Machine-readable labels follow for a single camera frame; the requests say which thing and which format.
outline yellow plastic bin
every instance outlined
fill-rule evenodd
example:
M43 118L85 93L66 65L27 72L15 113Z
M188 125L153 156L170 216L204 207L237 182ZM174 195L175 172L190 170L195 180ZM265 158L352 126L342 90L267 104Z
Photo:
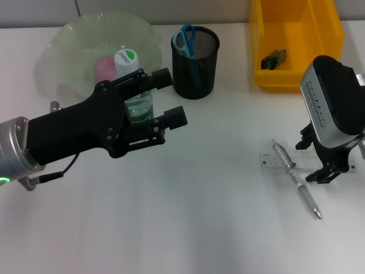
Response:
M344 40L333 0L252 0L250 36L254 82L269 92L300 92L314 58L338 60ZM261 70L261 60L274 50L286 50L286 60Z

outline silver pen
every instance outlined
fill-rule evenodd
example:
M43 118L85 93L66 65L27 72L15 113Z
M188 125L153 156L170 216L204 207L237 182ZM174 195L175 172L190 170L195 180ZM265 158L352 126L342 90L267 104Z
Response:
M285 167L285 170L287 173L289 173L291 179L295 183L295 185L298 188L299 193L301 194L303 200L309 207L309 210L319 219L322 218L322 215L319 211L319 208L317 204L315 203L312 195L310 195L307 186L303 183L301 177L297 173L297 170L295 169L295 165L293 161L290 159L288 153L286 152L285 148L280 146L277 142L275 142L274 139L271 140L273 142L273 149L276 153L276 155L281 160L282 164Z

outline blue scissors handle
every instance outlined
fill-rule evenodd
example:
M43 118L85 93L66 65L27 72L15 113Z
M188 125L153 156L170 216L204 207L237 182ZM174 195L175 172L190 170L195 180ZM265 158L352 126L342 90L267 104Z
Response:
M186 24L184 25L182 28L181 28L182 32L184 33L184 37L185 37L185 40L186 40L186 43L188 45L188 49L189 49L189 52L190 52L190 57L191 58L194 58L195 56L195 52L194 52L194 41L195 41L195 36L196 36L196 33L195 33L195 28L192 24ZM187 35L187 31L191 30L192 31L192 37L191 39L189 40L188 38L188 35Z
M176 39L177 37L181 35L181 40L182 40L182 47L178 47L177 43L176 43ZM190 51L189 51L189 47L188 44L185 40L185 36L184 36L184 32L182 30L179 30L177 33L175 33L175 35L172 37L172 44L173 46L176 48L176 50L181 51L182 54L184 55L184 57L190 58Z

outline green and white bottle cap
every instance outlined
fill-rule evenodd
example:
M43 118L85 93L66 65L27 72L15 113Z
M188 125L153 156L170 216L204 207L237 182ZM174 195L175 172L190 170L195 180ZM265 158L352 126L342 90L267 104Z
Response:
M116 78L123 77L138 69L138 56L130 49L119 50L114 55Z

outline pink object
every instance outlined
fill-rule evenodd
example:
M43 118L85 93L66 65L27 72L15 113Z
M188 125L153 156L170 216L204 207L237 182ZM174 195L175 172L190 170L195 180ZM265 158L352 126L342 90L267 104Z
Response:
M116 75L114 56L104 56L95 62L94 79L95 83L104 80L113 81Z

